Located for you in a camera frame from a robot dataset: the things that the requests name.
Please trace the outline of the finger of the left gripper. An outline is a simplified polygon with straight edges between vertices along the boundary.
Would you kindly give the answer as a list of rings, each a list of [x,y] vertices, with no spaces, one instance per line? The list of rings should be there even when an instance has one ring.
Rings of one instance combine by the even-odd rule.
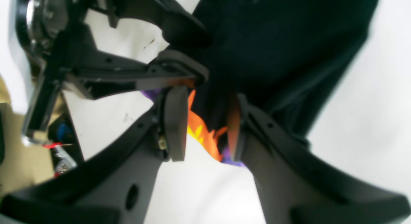
[[[172,45],[207,47],[212,41],[204,25],[176,0],[109,0],[109,25],[116,28],[125,18],[154,24]]]

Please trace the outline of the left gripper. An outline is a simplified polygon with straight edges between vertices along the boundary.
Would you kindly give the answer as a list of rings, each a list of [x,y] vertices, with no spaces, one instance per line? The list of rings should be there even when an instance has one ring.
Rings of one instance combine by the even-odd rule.
[[[209,70],[177,50],[163,50],[145,64],[96,50],[84,23],[96,0],[16,0],[15,30],[24,54],[39,67],[35,89],[22,125],[22,143],[49,144],[48,128],[61,90],[97,100],[130,91],[173,86],[194,88]],[[81,54],[76,47],[88,44]]]

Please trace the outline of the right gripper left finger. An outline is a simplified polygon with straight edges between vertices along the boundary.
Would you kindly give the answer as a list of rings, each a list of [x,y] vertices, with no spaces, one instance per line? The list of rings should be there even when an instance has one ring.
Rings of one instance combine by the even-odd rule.
[[[160,165],[185,157],[188,89],[164,91],[106,149],[2,201],[2,224],[142,224]]]

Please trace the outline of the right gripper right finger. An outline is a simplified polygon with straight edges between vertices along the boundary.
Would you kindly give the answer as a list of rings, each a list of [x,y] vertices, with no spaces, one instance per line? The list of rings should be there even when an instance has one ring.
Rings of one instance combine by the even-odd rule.
[[[253,174],[267,224],[399,224],[410,216],[406,196],[320,160],[245,95],[229,94],[227,125],[231,158]]]

